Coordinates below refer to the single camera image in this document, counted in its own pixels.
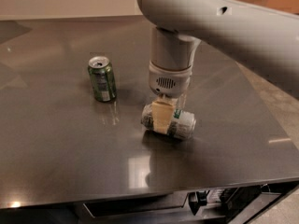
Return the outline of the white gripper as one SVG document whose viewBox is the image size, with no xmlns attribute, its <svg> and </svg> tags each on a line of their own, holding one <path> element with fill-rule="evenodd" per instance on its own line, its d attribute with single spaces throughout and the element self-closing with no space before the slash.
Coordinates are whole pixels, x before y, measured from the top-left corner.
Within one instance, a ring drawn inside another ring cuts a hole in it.
<svg viewBox="0 0 299 224">
<path fill-rule="evenodd" d="M 192 66 L 169 70 L 153 62 L 149 63 L 149 87 L 156 95 L 162 95 L 151 103 L 153 130 L 156 133 L 167 134 L 177 105 L 175 98 L 179 98 L 188 89 L 191 76 Z"/>
</svg>

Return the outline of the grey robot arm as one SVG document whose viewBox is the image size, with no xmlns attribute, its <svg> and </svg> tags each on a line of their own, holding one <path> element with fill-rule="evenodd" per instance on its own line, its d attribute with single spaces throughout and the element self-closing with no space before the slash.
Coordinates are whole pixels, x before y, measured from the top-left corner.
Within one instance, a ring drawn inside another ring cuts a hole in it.
<svg viewBox="0 0 299 224">
<path fill-rule="evenodd" d="M 137 0 L 151 33 L 149 86 L 178 98 L 204 41 L 296 98 L 299 16 L 237 0 Z"/>
</svg>

